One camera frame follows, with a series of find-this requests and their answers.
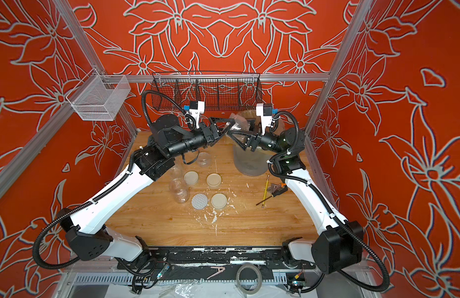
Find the beige lid of back jar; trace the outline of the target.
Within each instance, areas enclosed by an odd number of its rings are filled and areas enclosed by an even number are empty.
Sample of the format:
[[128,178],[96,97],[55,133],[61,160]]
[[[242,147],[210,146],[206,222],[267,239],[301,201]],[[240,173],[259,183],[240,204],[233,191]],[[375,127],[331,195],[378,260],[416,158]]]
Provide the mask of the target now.
[[206,178],[206,183],[209,188],[218,189],[222,183],[222,177],[217,173],[211,173]]

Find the beige lid of jar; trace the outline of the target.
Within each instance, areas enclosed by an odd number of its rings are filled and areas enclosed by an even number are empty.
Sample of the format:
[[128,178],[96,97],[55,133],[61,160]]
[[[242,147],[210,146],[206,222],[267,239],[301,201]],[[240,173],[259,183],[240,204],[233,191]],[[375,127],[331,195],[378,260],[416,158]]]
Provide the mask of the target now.
[[218,210],[221,210],[226,207],[228,199],[226,195],[222,193],[216,193],[211,198],[211,205]]
[[218,189],[222,183],[222,177],[217,173],[211,173],[206,178],[206,183],[209,188]]

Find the beige lid of front jar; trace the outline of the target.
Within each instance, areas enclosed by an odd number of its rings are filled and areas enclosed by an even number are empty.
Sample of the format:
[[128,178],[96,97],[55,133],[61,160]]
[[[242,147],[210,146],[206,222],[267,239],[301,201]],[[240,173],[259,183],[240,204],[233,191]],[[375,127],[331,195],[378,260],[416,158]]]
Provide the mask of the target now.
[[216,193],[211,198],[211,205],[218,210],[221,210],[226,207],[228,199],[226,195],[222,193]]

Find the clear glass jar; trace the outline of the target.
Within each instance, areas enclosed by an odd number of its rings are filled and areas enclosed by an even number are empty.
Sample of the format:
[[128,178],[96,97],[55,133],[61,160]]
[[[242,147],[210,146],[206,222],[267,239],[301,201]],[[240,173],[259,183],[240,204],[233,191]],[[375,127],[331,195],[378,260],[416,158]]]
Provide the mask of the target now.
[[179,165],[174,165],[173,167],[171,167],[171,169],[169,169],[167,173],[169,174],[172,180],[184,177],[184,171]]

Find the glass jar patterned lid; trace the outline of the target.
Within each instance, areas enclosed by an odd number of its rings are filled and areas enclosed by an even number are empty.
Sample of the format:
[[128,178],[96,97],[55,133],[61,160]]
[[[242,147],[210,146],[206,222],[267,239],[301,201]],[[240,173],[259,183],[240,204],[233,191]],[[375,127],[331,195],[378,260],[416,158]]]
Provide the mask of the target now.
[[169,190],[179,204],[187,202],[190,198],[189,187],[183,178],[173,179],[169,183]]

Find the glass jar beige lid front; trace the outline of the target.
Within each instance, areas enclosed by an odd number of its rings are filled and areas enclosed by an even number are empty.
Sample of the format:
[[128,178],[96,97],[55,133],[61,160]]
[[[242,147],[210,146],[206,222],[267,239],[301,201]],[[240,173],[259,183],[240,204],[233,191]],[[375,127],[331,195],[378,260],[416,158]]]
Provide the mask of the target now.
[[255,110],[240,111],[237,114],[232,113],[230,118],[235,121],[231,131],[248,131],[257,132],[257,121]]

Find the glass jar beige lid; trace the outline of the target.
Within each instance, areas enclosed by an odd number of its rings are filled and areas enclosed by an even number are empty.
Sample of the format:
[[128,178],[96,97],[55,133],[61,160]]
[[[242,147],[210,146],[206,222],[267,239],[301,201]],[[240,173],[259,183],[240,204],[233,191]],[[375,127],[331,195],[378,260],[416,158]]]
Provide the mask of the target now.
[[230,118],[235,121],[231,131],[248,131],[257,132],[257,121],[255,110],[240,111],[237,114],[232,113]]
[[197,163],[200,167],[209,167],[212,163],[212,156],[208,152],[200,152],[197,158]]

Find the glass jar beige lid back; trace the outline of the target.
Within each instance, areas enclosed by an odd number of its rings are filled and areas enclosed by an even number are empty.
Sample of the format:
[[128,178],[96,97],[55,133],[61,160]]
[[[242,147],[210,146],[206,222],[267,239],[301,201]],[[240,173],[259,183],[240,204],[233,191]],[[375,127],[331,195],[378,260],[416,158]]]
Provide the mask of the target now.
[[209,167],[212,163],[212,156],[208,152],[200,152],[197,158],[197,163],[200,167]]

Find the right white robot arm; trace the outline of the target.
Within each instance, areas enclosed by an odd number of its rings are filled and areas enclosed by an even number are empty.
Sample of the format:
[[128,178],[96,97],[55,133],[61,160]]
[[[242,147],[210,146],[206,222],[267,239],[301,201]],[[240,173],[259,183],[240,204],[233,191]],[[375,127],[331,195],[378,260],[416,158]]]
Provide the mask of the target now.
[[274,155],[267,162],[271,175],[286,184],[311,217],[318,238],[315,241],[302,238],[289,241],[286,246],[291,260],[314,263],[324,274],[361,261],[363,247],[356,239],[364,236],[362,227],[356,222],[348,222],[315,185],[300,158],[300,152],[305,148],[303,133],[294,128],[280,135],[230,130],[228,136],[243,150],[260,147],[272,151]]

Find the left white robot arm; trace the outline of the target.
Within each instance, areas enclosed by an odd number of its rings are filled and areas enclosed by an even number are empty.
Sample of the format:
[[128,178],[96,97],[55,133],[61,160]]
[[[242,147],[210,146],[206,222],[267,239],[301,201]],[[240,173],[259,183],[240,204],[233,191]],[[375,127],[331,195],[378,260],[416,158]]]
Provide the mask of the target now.
[[133,196],[150,186],[175,165],[178,156],[214,145],[234,125],[234,119],[210,118],[193,130],[180,126],[175,115],[150,123],[148,144],[135,151],[118,177],[61,221],[69,247],[82,261],[107,256],[141,261],[149,248],[139,237],[128,237],[106,227],[107,220]]

